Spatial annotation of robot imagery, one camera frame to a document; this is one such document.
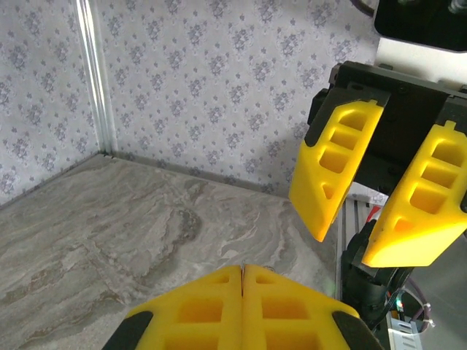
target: floral wallpaper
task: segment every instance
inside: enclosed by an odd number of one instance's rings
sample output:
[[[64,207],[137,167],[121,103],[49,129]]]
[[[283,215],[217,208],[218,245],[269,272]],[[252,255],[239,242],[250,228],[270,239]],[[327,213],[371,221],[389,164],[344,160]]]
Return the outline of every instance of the floral wallpaper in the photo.
[[[0,205],[98,151],[72,4],[0,1]]]
[[[118,151],[285,195],[313,95],[378,36],[347,0],[97,0]]]

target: black rubber edge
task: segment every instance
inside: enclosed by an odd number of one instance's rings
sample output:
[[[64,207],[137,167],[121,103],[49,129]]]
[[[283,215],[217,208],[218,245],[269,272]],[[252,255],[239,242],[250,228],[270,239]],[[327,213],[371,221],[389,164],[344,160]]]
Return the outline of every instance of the black rubber edge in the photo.
[[[102,350],[136,350],[152,318],[151,311],[142,311],[124,319]]]
[[[349,350],[384,350],[361,319],[343,311],[334,311],[333,319]]]
[[[323,102],[328,95],[329,89],[322,89],[319,93],[316,94],[316,96],[312,100],[312,106],[309,109],[309,114],[308,114],[308,121],[306,124],[311,125],[313,123],[314,117],[316,117],[316,114],[320,110],[321,106],[323,105]]]
[[[325,96],[320,109],[310,124],[305,135],[305,143],[313,147],[321,136],[329,118],[338,106],[349,104],[354,101],[376,100],[378,106],[386,106],[390,94],[385,91],[366,87],[361,84],[349,84],[348,88],[334,87]]]

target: marble surface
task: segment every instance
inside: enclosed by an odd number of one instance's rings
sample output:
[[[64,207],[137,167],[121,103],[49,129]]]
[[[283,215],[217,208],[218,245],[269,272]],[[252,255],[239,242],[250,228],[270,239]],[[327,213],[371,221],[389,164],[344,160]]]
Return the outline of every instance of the marble surface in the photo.
[[[283,199],[96,156],[0,211],[2,349],[100,349],[133,306],[242,261],[333,294]]]

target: black cable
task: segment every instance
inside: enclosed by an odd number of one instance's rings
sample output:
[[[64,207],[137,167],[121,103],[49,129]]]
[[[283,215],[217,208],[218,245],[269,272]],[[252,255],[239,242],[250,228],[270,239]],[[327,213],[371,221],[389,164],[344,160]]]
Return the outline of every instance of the black cable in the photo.
[[[364,15],[373,17],[374,9],[365,4],[362,0],[350,0],[350,2],[357,8],[358,11],[362,12]]]

